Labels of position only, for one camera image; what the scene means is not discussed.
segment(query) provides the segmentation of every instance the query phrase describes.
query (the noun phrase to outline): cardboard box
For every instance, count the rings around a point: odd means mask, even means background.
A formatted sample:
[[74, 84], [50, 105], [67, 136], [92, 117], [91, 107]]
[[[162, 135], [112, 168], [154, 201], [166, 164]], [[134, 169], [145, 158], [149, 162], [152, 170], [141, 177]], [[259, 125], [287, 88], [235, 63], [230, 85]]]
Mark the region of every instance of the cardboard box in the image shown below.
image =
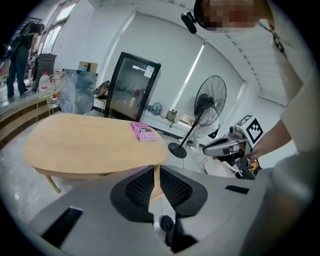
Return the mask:
[[80, 68], [85, 68], [86, 71], [89, 71], [91, 73], [96, 73], [98, 68], [98, 63], [80, 61], [78, 70]]

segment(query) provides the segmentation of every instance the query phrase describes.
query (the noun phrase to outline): man in dark clothing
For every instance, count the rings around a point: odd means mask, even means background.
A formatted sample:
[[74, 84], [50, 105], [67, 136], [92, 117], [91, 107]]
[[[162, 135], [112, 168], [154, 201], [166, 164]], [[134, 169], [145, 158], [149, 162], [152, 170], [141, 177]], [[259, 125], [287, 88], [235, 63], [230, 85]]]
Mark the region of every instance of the man in dark clothing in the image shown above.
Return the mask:
[[15, 77], [18, 83], [18, 90], [20, 95], [28, 91], [25, 85], [25, 69], [28, 61], [30, 48], [34, 49], [37, 43], [38, 36], [45, 29], [43, 24], [32, 23], [27, 31], [27, 35], [18, 35], [19, 43], [11, 57], [8, 78], [6, 81], [7, 97], [8, 99], [14, 96], [14, 81]]

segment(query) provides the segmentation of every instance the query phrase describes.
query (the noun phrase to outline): glass door refrigerator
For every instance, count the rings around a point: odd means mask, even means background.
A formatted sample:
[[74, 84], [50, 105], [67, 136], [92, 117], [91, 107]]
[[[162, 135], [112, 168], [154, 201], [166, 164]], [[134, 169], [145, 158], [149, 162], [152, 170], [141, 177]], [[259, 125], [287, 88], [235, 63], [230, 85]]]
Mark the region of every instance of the glass door refrigerator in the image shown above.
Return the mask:
[[161, 64], [122, 52], [115, 66], [104, 117], [139, 122]]

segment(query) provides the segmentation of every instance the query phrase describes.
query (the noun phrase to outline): standing fan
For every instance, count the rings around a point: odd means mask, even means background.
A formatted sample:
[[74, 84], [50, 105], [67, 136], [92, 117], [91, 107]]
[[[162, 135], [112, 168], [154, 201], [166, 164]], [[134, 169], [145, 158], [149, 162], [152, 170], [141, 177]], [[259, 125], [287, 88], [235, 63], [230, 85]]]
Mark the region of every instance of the standing fan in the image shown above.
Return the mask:
[[182, 159], [187, 156], [187, 151], [182, 145], [197, 125], [202, 127], [209, 126], [220, 116], [224, 109], [226, 98], [226, 84], [220, 76], [213, 75], [204, 81], [194, 102], [194, 124], [180, 145], [175, 142], [171, 142], [168, 145], [173, 155]]

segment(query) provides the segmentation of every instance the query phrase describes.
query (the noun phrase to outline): black strap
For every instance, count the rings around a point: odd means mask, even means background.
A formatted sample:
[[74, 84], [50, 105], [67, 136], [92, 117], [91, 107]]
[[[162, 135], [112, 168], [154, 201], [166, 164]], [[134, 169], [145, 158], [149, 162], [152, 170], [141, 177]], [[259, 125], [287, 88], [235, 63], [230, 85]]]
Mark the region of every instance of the black strap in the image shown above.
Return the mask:
[[262, 28], [264, 28], [265, 30], [269, 31], [270, 33], [272, 33], [272, 37], [273, 37], [273, 42], [275, 44], [275, 46], [278, 48], [279, 52], [281, 52], [282, 54], [284, 54], [286, 56], [285, 53], [285, 49], [282, 45], [282, 43], [280, 42], [280, 37], [277, 35], [276, 32], [274, 32], [271, 29], [268, 29], [265, 25], [263, 25], [260, 21], [258, 22], [258, 25]]

